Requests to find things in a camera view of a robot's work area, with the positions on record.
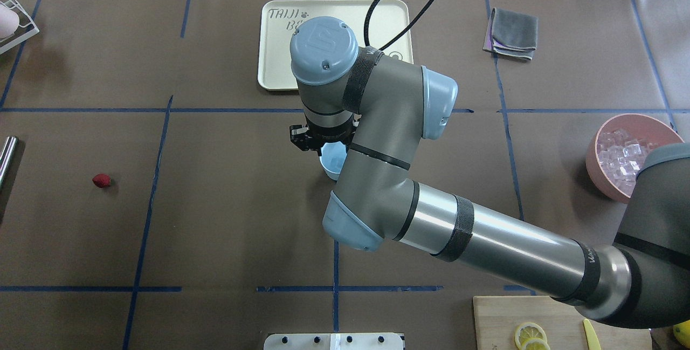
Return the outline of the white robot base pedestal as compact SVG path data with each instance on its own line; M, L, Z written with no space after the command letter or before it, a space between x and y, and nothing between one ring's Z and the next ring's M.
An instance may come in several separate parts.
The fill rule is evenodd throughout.
M263 349L406 349L403 334L360 333L274 333Z

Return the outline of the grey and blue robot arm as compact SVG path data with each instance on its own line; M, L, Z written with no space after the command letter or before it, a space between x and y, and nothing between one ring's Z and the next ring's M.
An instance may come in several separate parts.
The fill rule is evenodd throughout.
M376 251L389 238L522 285L586 318L621 328L688 320L688 144L654 149L636 178L613 244L591 247L409 177L422 139L443 133L454 79L360 47L340 19L316 17L291 35L291 70L305 126L291 141L348 148L323 227Z

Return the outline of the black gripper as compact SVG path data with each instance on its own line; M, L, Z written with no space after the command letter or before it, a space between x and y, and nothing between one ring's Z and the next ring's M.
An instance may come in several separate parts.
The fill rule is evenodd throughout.
M350 150L350 144L354 139L358 126L359 124L353 123L345 134L337 137L336 140L325 140L319 139L308 126L294 125L290 126L290 142L303 152L315 151L318 154L322 153L321 149L327 143L341 143L345 146L347 153Z

